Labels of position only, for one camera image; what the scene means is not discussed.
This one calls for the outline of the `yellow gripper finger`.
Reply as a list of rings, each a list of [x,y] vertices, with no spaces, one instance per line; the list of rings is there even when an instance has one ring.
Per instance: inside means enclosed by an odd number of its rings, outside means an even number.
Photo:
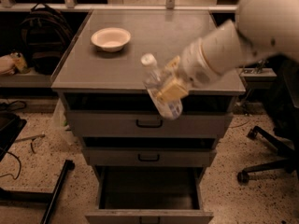
[[[178,69],[179,62],[180,62],[180,57],[176,56],[171,61],[168,62],[165,68],[171,71],[176,71]]]
[[[168,103],[186,97],[189,94],[189,84],[179,77],[162,80],[155,93],[155,98],[162,103]]]

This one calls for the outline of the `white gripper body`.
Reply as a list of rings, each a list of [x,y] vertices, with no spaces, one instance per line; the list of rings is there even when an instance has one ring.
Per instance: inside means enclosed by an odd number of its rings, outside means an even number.
[[[202,38],[193,41],[180,54],[179,71],[192,87],[202,88],[217,82],[221,75],[204,58]]]

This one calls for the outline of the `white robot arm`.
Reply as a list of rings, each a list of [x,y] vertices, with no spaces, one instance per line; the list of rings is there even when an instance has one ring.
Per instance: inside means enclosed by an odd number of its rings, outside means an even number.
[[[299,0],[239,0],[232,21],[195,39],[174,59],[174,77],[155,97],[179,100],[238,66],[277,54],[299,61]]]

